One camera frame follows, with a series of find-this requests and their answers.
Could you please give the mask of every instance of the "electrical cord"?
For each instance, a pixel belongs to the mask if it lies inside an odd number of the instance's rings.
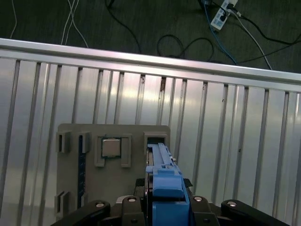
[[[183,58],[185,59],[185,51],[183,52],[184,50],[184,46],[183,46],[183,43],[181,42],[181,40],[173,35],[173,34],[166,34],[166,35],[163,35],[161,38],[159,38],[158,42],[157,42],[157,54],[158,56],[163,56],[163,54],[160,52],[160,49],[159,49],[159,45],[160,45],[160,42],[164,39],[164,38],[167,38],[167,37],[170,37],[170,38],[173,38],[176,40],[176,42],[179,44],[180,48],[181,48],[181,53],[182,54],[178,54],[178,55],[167,55],[167,57],[172,57],[172,58]]]
[[[111,17],[112,17],[118,24],[120,24],[121,26],[123,26],[124,28],[126,28],[126,29],[131,33],[131,35],[133,36],[133,38],[135,39],[135,42],[136,42],[136,44],[137,44],[138,52],[141,54],[141,53],[142,53],[141,47],[140,47],[140,44],[139,44],[138,39],[136,38],[136,35],[134,34],[134,32],[133,32],[128,26],[126,26],[124,23],[122,23],[120,20],[118,20],[118,19],[114,16],[114,14],[112,14],[112,12],[111,12],[110,9],[109,9],[107,0],[104,0],[104,4],[105,4],[105,7],[107,8],[109,14],[111,15]]]
[[[70,16],[71,16],[71,11],[69,12],[69,15],[68,15],[68,17],[67,17],[67,20],[66,20],[66,23],[65,23],[65,26],[64,26],[63,35],[62,35],[62,40],[61,40],[61,45],[63,44],[63,41],[64,41],[65,32],[66,32],[66,27],[67,27],[67,24],[68,24],[68,22],[69,22]]]
[[[287,41],[282,41],[282,40],[269,38],[269,37],[264,35],[264,33],[260,30],[259,26],[257,24],[255,24],[252,20],[246,18],[243,15],[241,16],[241,18],[248,21],[248,22],[250,22],[251,24],[253,24],[253,26],[259,31],[259,33],[262,35],[262,37],[264,37],[266,40],[269,40],[269,41],[274,41],[274,42],[278,42],[278,43],[285,44],[285,45],[291,45],[291,44],[295,43],[301,37],[301,33],[300,33],[299,36],[296,38],[296,40],[293,41],[293,42],[287,42]]]
[[[244,26],[244,24],[241,22],[241,20],[239,19],[239,17],[236,15],[236,13],[232,13],[236,19],[239,21],[240,25],[244,28],[244,30],[247,32],[247,34],[253,39],[253,41],[255,42],[255,44],[258,46],[260,52],[262,53],[262,55],[264,56],[265,62],[267,63],[268,67],[270,70],[273,70],[267,57],[265,56],[265,53],[263,52],[261,46],[259,45],[259,43],[257,42],[257,40],[253,37],[253,35],[248,31],[248,29]]]
[[[228,9],[231,9],[233,12],[236,13],[236,15],[238,15],[241,19],[243,20],[246,20],[248,22],[250,22],[258,31],[259,33],[262,35],[262,37],[264,37],[266,40],[269,40],[269,41],[274,41],[274,42],[278,42],[278,43],[281,43],[281,44],[285,44],[285,45],[291,45],[291,44],[294,44],[295,42],[298,41],[298,39],[301,37],[301,33],[298,35],[298,37],[295,39],[295,41],[293,42],[287,42],[287,41],[283,41],[283,40],[278,40],[278,39],[273,39],[273,38],[269,38],[267,37],[262,31],[261,29],[259,28],[259,26],[253,22],[252,20],[248,19],[247,17],[245,17],[244,15],[242,15],[234,6],[233,4],[229,4],[227,6]]]
[[[74,14],[73,14],[73,12],[72,12],[71,3],[70,3],[69,0],[67,0],[67,1],[68,1],[69,8],[70,8],[70,12],[71,12],[71,17],[72,17],[72,23],[73,23],[73,26],[74,26],[74,28],[76,29],[76,31],[79,33],[79,35],[81,36],[81,38],[83,39],[83,41],[84,41],[86,47],[89,48],[89,46],[88,46],[88,44],[87,44],[87,42],[86,42],[84,36],[80,33],[79,29],[78,29],[77,26],[75,25],[75,22],[74,22]]]
[[[233,63],[237,65],[236,60],[230,55],[230,53],[228,53],[228,51],[220,43],[219,39],[217,38],[217,36],[215,35],[214,31],[212,30],[212,27],[210,25],[210,20],[209,20],[208,12],[207,12],[205,4],[204,4],[204,10],[205,10],[205,14],[206,14],[206,17],[207,17],[207,22],[209,24],[209,28],[211,30],[211,33],[213,34],[213,36],[214,36],[215,40],[217,41],[218,45],[220,46],[220,48],[222,49],[222,51],[233,61]]]
[[[14,16],[15,16],[15,26],[14,26],[14,28],[13,28],[13,31],[12,31],[11,34],[10,34],[10,37],[9,37],[10,39],[13,37],[13,35],[14,35],[14,33],[15,33],[15,30],[16,30],[16,27],[17,27],[17,24],[18,24],[14,0],[11,0],[11,4],[12,4],[12,6],[13,6],[13,11],[14,11]]]
[[[266,54],[266,55],[264,55],[264,56],[259,56],[259,57],[255,57],[255,58],[252,58],[252,59],[248,59],[248,60],[244,60],[244,61],[238,62],[238,64],[240,65],[240,64],[247,63],[247,62],[251,62],[251,61],[254,61],[254,60],[263,58],[263,57],[267,57],[267,56],[269,56],[269,55],[272,55],[272,54],[274,54],[274,53],[277,53],[277,52],[279,52],[279,51],[282,51],[282,50],[284,50],[284,49],[286,49],[286,48],[289,48],[289,47],[291,47],[291,46],[293,46],[293,45],[296,45],[296,44],[298,44],[298,43],[301,43],[301,40],[298,40],[298,41],[296,41],[295,43],[293,43],[293,44],[291,44],[291,45],[288,45],[288,46],[284,46],[284,47],[282,47],[282,48],[279,48],[279,49],[277,49],[277,50],[275,50],[275,51],[273,51],[273,52],[270,52],[270,53],[268,53],[268,54]]]
[[[76,11],[78,5],[79,5],[79,0],[77,0],[77,3],[76,3],[76,6],[75,6],[75,9],[74,9],[73,14],[75,14],[75,11]],[[67,45],[68,36],[69,36],[69,31],[70,31],[71,26],[72,26],[72,23],[70,23],[69,28],[68,28],[68,31],[67,31],[67,36],[66,36],[65,45]]]
[[[160,46],[160,42],[164,39],[164,38],[167,38],[167,37],[170,37],[170,38],[173,38],[177,41],[177,43],[179,44],[180,48],[181,48],[181,52],[178,54],[178,55],[167,55],[167,57],[173,57],[173,58],[182,58],[182,59],[185,59],[185,52],[188,50],[188,48],[193,44],[195,43],[196,41],[199,41],[199,40],[205,40],[207,42],[209,42],[210,46],[211,46],[211,55],[210,57],[206,60],[207,62],[212,62],[212,57],[214,55],[214,46],[213,46],[213,43],[208,39],[208,38],[203,38],[203,37],[199,37],[199,38],[196,38],[194,39],[193,41],[191,41],[185,48],[181,42],[181,40],[176,37],[175,35],[173,34],[166,34],[166,35],[163,35],[157,42],[157,54],[159,56],[162,56],[162,53],[160,52],[160,49],[159,49],[159,46]]]

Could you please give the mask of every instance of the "gray carpet floor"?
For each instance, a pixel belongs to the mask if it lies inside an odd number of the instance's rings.
[[[18,25],[13,39],[60,44],[63,27],[69,14],[67,0],[14,0]],[[268,36],[294,41],[301,33],[301,0],[239,0],[237,9],[256,22]],[[211,17],[216,9],[211,9]],[[197,0],[116,0],[113,14],[136,34],[142,53],[157,55],[157,42],[165,34],[176,35],[188,45],[198,37],[209,38],[215,45],[214,61],[233,64],[218,50]],[[74,16],[75,23],[90,48],[136,53],[137,45],[131,34],[112,19],[104,0],[80,0]],[[11,0],[0,3],[0,37],[9,38],[14,27]],[[285,45],[265,40],[247,21],[245,26],[260,43],[265,53]],[[261,55],[251,38],[241,29],[237,20],[230,18],[218,37],[238,61]],[[80,36],[71,27],[67,45],[84,47]],[[160,44],[164,55],[177,55],[177,42],[171,38]],[[206,61],[211,47],[205,41],[194,43],[186,52],[186,59]],[[268,57],[274,70],[301,73],[301,43]],[[268,69],[263,58],[241,66]]]

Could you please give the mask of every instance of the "white power strip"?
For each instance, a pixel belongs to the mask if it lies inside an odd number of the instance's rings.
[[[216,13],[215,17],[213,18],[212,22],[211,22],[211,26],[215,31],[220,31],[222,29],[222,27],[224,26],[224,24],[226,23],[230,12],[229,10],[227,10],[227,5],[229,3],[232,3],[234,6],[237,4],[238,0],[225,0],[221,7],[223,9],[225,9],[225,11],[227,11],[227,15],[224,21],[221,20],[221,16],[224,15],[224,10],[222,10],[221,8],[218,10],[218,12]]]

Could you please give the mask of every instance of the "silver screw head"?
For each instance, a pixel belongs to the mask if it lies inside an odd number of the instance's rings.
[[[236,203],[235,202],[227,202],[227,205],[230,207],[236,207]]]
[[[197,202],[203,201],[203,199],[199,196],[194,197],[194,200],[197,201]]]
[[[96,207],[98,207],[98,208],[101,208],[101,207],[103,207],[104,206],[104,204],[103,203],[98,203],[98,204],[96,204]]]

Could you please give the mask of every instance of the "blue cable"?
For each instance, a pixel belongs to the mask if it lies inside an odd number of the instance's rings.
[[[211,27],[211,25],[210,25],[209,16],[208,16],[207,9],[206,9],[206,5],[205,5],[205,3],[203,3],[203,4],[204,4],[204,9],[205,9],[205,14],[206,14],[206,17],[207,17],[207,21],[208,21],[210,30],[211,30],[213,36],[215,37],[215,40],[217,41],[217,43],[218,43],[218,45],[220,46],[220,48],[222,49],[222,51],[223,51],[226,55],[228,55],[228,57],[233,61],[233,63],[234,63],[235,65],[237,65],[236,60],[233,58],[233,56],[230,55],[230,53],[228,53],[228,52],[226,51],[226,49],[225,49],[224,46],[220,43],[219,39],[217,38],[217,36],[215,35],[214,31],[212,30],[212,27]]]

